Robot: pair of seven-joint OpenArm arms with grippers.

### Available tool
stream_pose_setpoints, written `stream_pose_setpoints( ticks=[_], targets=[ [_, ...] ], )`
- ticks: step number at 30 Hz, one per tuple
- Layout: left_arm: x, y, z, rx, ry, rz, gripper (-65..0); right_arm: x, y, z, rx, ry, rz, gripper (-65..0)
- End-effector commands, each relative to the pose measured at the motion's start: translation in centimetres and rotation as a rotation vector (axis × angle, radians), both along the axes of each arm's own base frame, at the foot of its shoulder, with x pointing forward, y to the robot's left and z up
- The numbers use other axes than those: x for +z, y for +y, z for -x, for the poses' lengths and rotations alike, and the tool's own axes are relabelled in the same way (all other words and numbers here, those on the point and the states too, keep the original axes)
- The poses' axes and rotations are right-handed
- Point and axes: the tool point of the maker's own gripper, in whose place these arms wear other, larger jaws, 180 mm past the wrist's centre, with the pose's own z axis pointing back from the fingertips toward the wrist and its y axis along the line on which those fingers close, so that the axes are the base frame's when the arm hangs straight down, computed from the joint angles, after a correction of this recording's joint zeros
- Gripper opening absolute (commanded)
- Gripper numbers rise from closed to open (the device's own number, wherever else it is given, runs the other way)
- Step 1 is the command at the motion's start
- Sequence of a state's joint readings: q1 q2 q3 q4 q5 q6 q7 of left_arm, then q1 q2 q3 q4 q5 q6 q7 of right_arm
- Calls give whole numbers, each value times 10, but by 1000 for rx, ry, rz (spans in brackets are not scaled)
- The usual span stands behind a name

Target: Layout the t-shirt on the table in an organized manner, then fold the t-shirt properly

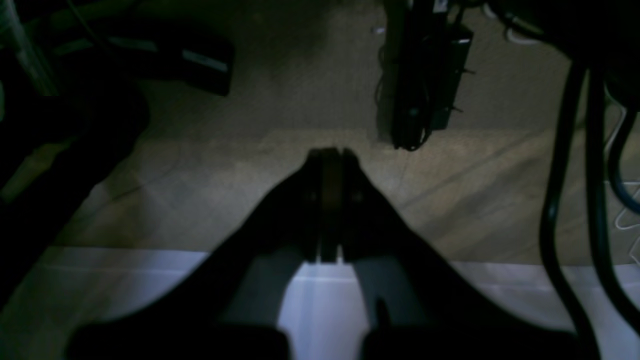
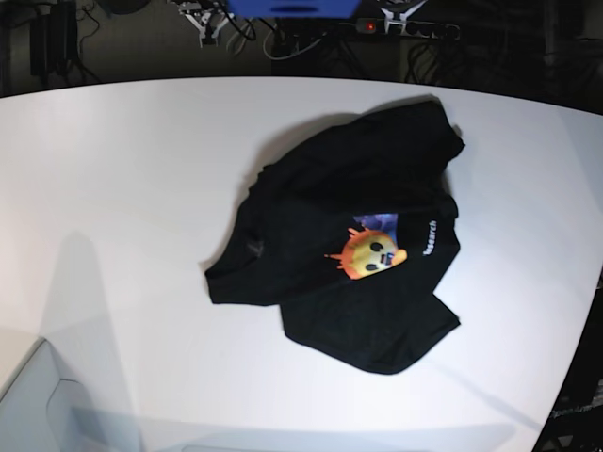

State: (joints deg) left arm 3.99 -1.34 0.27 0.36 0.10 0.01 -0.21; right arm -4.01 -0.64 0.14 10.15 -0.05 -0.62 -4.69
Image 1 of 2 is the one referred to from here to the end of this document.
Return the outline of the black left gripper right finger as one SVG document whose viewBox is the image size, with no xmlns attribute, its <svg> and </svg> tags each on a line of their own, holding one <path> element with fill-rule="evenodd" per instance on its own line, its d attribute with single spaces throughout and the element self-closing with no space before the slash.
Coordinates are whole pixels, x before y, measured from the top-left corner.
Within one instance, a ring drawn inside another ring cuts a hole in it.
<svg viewBox="0 0 640 360">
<path fill-rule="evenodd" d="M 371 320 L 362 360 L 583 360 L 577 335 L 494 303 L 417 235 L 343 151 L 346 235 Z"/>
</svg>

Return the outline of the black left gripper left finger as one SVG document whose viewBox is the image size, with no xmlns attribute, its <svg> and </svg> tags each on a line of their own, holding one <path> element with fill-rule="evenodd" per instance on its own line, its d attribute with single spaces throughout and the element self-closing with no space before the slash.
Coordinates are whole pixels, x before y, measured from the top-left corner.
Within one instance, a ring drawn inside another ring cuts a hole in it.
<svg viewBox="0 0 640 360">
<path fill-rule="evenodd" d="M 246 221 L 158 299 L 83 326 L 72 360 L 288 360 L 278 330 L 291 278 L 317 250 L 323 154 L 277 184 Z"/>
</svg>

